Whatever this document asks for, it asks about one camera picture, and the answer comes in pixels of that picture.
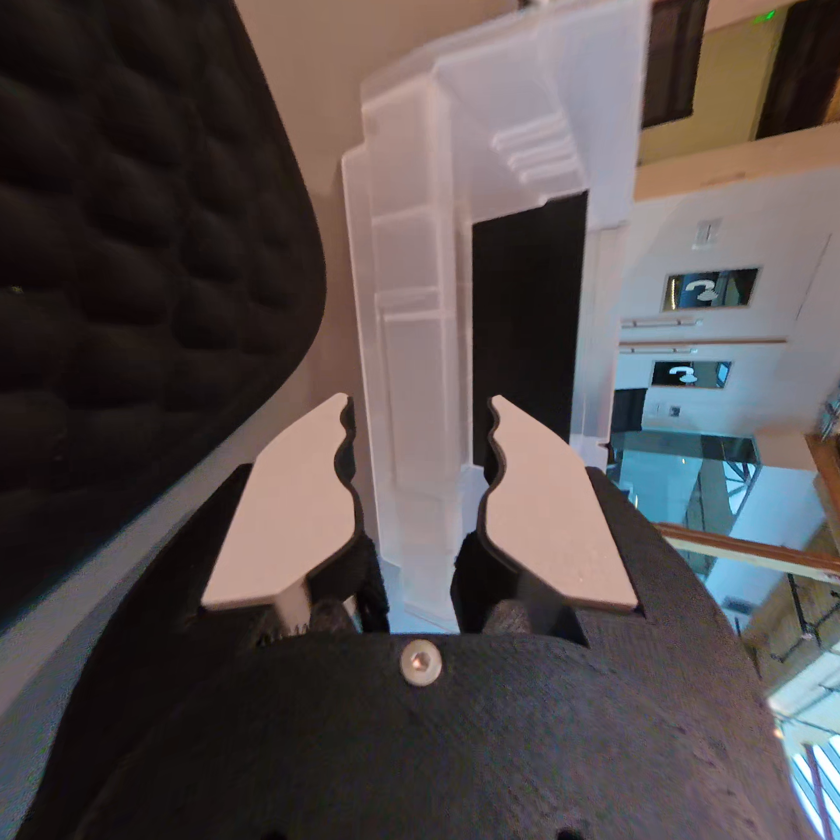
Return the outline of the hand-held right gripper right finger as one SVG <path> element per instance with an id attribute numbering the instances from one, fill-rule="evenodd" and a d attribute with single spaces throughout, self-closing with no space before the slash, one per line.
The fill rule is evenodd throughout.
<path id="1" fill-rule="evenodd" d="M 497 468 L 476 529 L 487 550 L 573 606 L 636 611 L 637 594 L 583 459 L 506 397 L 491 397 L 488 407 Z"/>

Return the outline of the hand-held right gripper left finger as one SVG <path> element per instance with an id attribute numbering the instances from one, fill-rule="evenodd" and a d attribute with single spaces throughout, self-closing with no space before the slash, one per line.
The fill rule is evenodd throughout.
<path id="1" fill-rule="evenodd" d="M 257 456 L 204 590 L 209 612 L 270 605 L 307 613 L 307 576 L 350 544 L 354 496 L 336 467 L 353 406 L 333 395 Z"/>

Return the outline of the black quilted cushion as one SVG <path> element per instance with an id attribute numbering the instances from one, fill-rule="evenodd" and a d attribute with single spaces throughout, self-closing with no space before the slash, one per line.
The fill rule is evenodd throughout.
<path id="1" fill-rule="evenodd" d="M 285 383 L 327 280 L 234 2 L 1 3 L 2 631 Z"/>

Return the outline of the white plastic housing part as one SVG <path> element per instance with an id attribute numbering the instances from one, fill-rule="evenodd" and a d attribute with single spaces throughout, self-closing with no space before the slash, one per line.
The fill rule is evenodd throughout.
<path id="1" fill-rule="evenodd" d="M 362 83 L 342 174 L 379 548 L 439 632 L 488 400 L 606 465 L 651 6 L 537 3 Z"/>

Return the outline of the wooden rail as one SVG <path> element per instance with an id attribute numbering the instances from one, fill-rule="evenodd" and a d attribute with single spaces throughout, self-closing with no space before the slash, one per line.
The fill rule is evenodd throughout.
<path id="1" fill-rule="evenodd" d="M 832 555 L 735 539 L 691 530 L 673 523 L 657 522 L 654 527 L 676 550 L 749 563 L 833 585 L 839 584 L 839 559 Z"/>

